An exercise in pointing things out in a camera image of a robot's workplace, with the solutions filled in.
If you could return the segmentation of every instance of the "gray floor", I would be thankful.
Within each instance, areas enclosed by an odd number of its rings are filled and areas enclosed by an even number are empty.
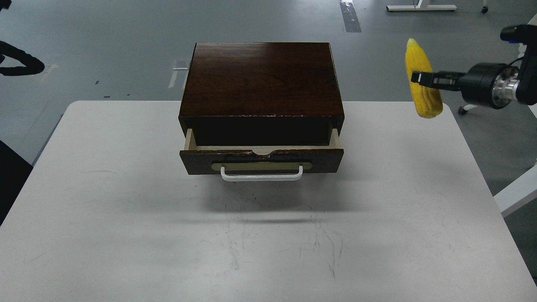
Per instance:
[[[435,70],[467,71],[478,62],[509,62],[518,45],[504,26],[527,23],[535,1],[434,1],[456,12],[387,12],[410,0],[355,0],[361,33],[347,33],[337,0],[17,1],[0,12],[0,39],[41,59],[40,75],[0,76],[0,139],[28,162],[38,157],[67,106],[80,99],[180,100],[185,77],[172,68],[196,42],[328,41],[345,101],[411,101],[404,53],[408,38]],[[6,60],[3,65],[14,65]],[[528,107],[477,108],[466,116],[458,92],[443,92],[494,195],[537,158],[537,119]],[[342,132],[352,135],[352,131]],[[506,219],[537,276],[537,207]]]

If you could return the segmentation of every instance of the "white desk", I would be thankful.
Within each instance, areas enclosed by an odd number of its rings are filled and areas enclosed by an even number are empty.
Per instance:
[[[1,301],[531,301],[450,111],[345,103],[336,174],[189,176],[179,102],[76,102],[0,228]]]

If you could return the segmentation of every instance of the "white metal handle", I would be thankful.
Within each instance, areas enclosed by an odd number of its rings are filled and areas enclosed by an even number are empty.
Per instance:
[[[261,175],[227,175],[226,168],[220,168],[222,179],[227,182],[285,182],[297,181],[302,177],[303,167],[299,166],[297,174],[261,174]]]

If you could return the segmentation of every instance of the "drawer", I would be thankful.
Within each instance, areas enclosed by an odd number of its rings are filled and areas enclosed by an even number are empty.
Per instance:
[[[198,43],[178,118],[189,174],[336,172],[343,156],[328,43]]]
[[[179,155],[190,175],[291,173],[302,165],[304,173],[337,172],[343,157],[339,135],[333,129],[327,145],[306,146],[202,146],[196,144],[192,129],[186,133],[185,148]]]

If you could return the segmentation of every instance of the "dark wood grain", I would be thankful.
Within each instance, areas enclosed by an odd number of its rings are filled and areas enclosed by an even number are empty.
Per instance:
[[[220,117],[234,120],[221,123]],[[251,123],[251,118],[259,119]],[[283,123],[282,118],[292,119]],[[307,128],[340,131],[343,120],[328,43],[196,44],[179,121],[184,133],[194,129],[197,140],[210,143],[240,136],[241,144],[255,145],[253,134],[263,133],[273,136],[269,140],[274,145],[282,145],[282,135],[288,136],[285,141],[294,138],[291,145],[323,145],[330,131],[312,136]],[[201,127],[218,131],[211,134]]]
[[[343,149],[275,150],[270,155],[257,155],[248,150],[182,150],[179,152],[190,175],[220,174],[213,163],[234,162],[310,162],[304,173],[335,173],[343,157]],[[254,174],[275,174],[278,171],[254,171]]]

